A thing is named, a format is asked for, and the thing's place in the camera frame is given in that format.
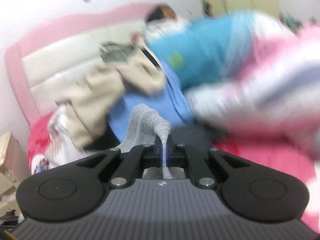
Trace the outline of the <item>pink white padded headboard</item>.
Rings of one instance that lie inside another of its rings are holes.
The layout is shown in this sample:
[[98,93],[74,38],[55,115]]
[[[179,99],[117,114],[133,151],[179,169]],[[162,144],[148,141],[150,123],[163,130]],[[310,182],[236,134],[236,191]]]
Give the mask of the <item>pink white padded headboard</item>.
[[8,79],[29,126],[53,111],[73,80],[101,63],[99,44],[127,43],[144,26],[152,3],[130,3],[98,14],[62,16],[10,45]]

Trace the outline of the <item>teal striped pillow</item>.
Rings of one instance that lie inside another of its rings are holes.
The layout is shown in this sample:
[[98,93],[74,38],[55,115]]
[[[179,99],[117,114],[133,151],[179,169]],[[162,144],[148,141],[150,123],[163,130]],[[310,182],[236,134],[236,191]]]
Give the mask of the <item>teal striped pillow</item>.
[[218,18],[163,20],[145,31],[146,44],[188,89],[233,76],[249,56],[254,16],[240,11]]

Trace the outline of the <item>pink white floral duvet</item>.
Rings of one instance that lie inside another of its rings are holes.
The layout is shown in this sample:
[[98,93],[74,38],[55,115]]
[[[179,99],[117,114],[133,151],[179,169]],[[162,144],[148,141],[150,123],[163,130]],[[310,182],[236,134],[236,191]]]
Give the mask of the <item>pink white floral duvet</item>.
[[253,12],[253,43],[241,67],[223,81],[187,90],[195,118],[239,135],[283,135],[319,149],[319,24],[293,33]]

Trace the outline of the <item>beige garment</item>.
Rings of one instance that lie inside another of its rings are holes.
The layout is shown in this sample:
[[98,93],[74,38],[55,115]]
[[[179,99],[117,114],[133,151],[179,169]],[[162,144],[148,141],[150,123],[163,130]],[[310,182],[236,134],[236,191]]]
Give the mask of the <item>beige garment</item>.
[[165,72],[155,54],[138,47],[127,60],[95,67],[57,99],[67,115],[67,133],[78,149],[106,131],[105,118],[127,88],[153,96],[165,87]]

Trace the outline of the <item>light blue garment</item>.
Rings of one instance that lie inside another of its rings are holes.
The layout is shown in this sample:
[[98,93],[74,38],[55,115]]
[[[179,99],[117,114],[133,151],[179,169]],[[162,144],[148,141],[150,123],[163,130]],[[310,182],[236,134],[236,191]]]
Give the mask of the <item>light blue garment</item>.
[[161,61],[161,64],[166,74],[166,83],[160,93],[147,96],[134,89],[129,90],[107,115],[106,123],[120,142],[125,139],[133,108],[140,103],[155,109],[162,118],[170,122],[172,128],[194,122],[193,112],[181,91],[177,75],[166,62]]

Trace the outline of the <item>pink floral bed sheet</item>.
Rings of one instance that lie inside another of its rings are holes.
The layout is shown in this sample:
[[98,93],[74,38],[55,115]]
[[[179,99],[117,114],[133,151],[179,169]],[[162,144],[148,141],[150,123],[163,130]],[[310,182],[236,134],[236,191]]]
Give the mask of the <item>pink floral bed sheet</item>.
[[[35,171],[36,158],[43,158],[51,144],[47,125],[51,114],[41,118],[30,129],[27,155],[30,170]],[[309,189],[310,200],[303,215],[303,222],[319,232],[319,166],[305,153],[289,142],[229,138],[213,142],[218,149],[273,168],[300,179]]]

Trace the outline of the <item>cardboard box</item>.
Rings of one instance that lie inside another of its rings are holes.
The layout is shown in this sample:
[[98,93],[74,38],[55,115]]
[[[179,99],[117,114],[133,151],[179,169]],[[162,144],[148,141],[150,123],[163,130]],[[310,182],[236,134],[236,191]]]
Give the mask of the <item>cardboard box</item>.
[[14,210],[21,214],[16,202],[16,190],[30,176],[28,159],[11,131],[1,135],[1,216]]

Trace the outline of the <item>white garment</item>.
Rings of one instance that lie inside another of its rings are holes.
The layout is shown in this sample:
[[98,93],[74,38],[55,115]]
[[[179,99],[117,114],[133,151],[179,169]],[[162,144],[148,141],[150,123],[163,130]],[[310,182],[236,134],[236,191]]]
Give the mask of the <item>white garment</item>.
[[67,115],[64,105],[57,108],[48,121],[47,130],[51,143],[45,151],[50,168],[55,168],[87,157],[83,149],[77,149],[67,131]]

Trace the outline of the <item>light grey sweatpants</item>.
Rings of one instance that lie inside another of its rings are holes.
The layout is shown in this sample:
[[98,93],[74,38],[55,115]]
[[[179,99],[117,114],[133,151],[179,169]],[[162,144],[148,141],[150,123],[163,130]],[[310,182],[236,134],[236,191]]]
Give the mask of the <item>light grey sweatpants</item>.
[[[163,119],[158,112],[141,103],[136,105],[129,118],[129,125],[124,141],[118,145],[122,152],[129,152],[133,147],[144,144],[154,144],[156,138],[160,139],[160,147],[164,151],[160,154],[160,160],[169,156],[168,138],[171,134],[171,124]],[[182,168],[168,167],[168,161],[159,168],[146,168],[143,172],[145,179],[184,179]]]

